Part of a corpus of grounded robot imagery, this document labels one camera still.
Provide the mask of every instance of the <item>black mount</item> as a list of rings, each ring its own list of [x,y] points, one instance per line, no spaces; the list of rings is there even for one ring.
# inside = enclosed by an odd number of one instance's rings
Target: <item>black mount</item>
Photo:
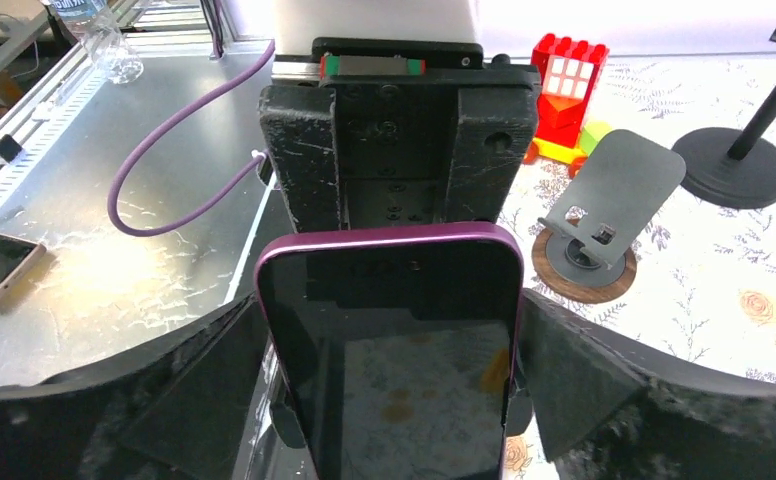
[[[547,261],[562,278],[585,288],[602,288],[615,283],[626,269],[626,258],[603,267],[584,252],[585,244],[576,238],[554,233],[547,240]]]
[[[479,45],[321,38],[344,68],[266,87],[259,116],[297,232],[495,222],[538,126],[540,76]],[[397,72],[423,61],[425,74]]]
[[[776,43],[776,30],[770,41]],[[743,131],[704,128],[680,138],[672,150],[685,159],[682,187],[722,207],[776,203],[776,146],[761,138],[775,118],[776,86]]]
[[[534,411],[562,480],[776,479],[776,385],[671,357],[531,290],[522,297],[506,432],[522,433]],[[250,297],[39,385],[0,387],[0,478],[283,478],[280,457],[251,443],[266,341]],[[274,427],[299,447],[280,390]]]

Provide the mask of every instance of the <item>white device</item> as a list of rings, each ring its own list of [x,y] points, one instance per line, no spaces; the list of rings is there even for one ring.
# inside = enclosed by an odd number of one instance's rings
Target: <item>white device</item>
[[[273,0],[277,55],[315,38],[479,43],[479,0]]]

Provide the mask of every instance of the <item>black stand pole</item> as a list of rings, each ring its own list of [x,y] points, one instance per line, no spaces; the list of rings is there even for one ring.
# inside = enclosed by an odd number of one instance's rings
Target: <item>black stand pole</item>
[[[776,42],[776,30],[771,41]],[[774,119],[776,86],[743,131],[704,128],[679,139],[672,150],[685,159],[682,187],[722,207],[776,203],[776,147],[761,138]]]
[[[55,44],[58,46],[58,48],[61,49],[61,53],[63,55],[69,52],[71,48],[73,48],[73,44],[67,40],[67,37],[64,35],[64,31],[61,29],[61,24],[59,23],[58,19],[55,18],[55,15],[52,14],[52,11],[50,11],[49,7],[44,6],[44,8],[46,9],[46,19],[47,23],[49,24],[49,29],[52,32],[52,38],[55,40]]]

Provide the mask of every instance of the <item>lego duplo block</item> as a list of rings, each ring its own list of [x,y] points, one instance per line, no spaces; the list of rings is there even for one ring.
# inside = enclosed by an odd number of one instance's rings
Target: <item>lego duplo block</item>
[[[571,37],[557,37],[552,33],[544,35],[544,37],[538,42],[535,48],[532,49],[532,58],[530,63],[538,67],[538,71],[541,73],[542,82],[547,85],[550,80],[548,77],[551,70],[556,70],[551,64],[551,58],[560,58],[565,60],[576,60],[591,66],[591,68],[579,68],[579,74],[574,70],[573,75],[566,75],[566,77],[579,78],[587,80],[587,89],[584,94],[577,96],[584,97],[588,100],[588,96],[591,94],[591,90],[594,88],[597,76],[600,74],[603,65],[606,63],[606,59],[609,56],[609,49],[602,43],[592,45],[585,40],[574,41]],[[552,72],[555,75],[561,75],[563,72]]]
[[[581,123],[585,116],[582,100],[559,95],[541,94],[538,97],[538,116],[553,128]]]
[[[582,125],[579,123],[571,123],[560,128],[554,128],[544,119],[539,119],[535,138],[540,138],[565,148],[574,148],[579,141],[579,132],[581,130]]]
[[[579,148],[591,155],[600,140],[612,131],[612,126],[606,122],[591,121],[585,124],[579,135]]]
[[[529,148],[526,149],[526,153],[523,156],[524,165],[532,165],[538,160],[538,145],[535,142],[529,143]]]
[[[571,180],[576,177],[576,174],[579,173],[582,166],[585,165],[586,160],[588,160],[588,157],[575,158],[574,161],[568,165],[568,177],[570,177]]]
[[[567,148],[536,138],[532,141],[538,147],[538,154],[542,157],[555,160],[565,165],[570,165],[574,160],[585,157],[585,152],[579,148]]]

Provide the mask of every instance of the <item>green toy block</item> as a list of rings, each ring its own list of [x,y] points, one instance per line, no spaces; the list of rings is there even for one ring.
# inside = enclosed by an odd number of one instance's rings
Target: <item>green toy block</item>
[[[597,148],[597,144],[600,143],[600,140],[611,131],[612,127],[606,122],[586,123],[585,127],[582,128],[582,133],[579,135],[579,148],[581,148],[586,155],[591,155],[591,152]]]

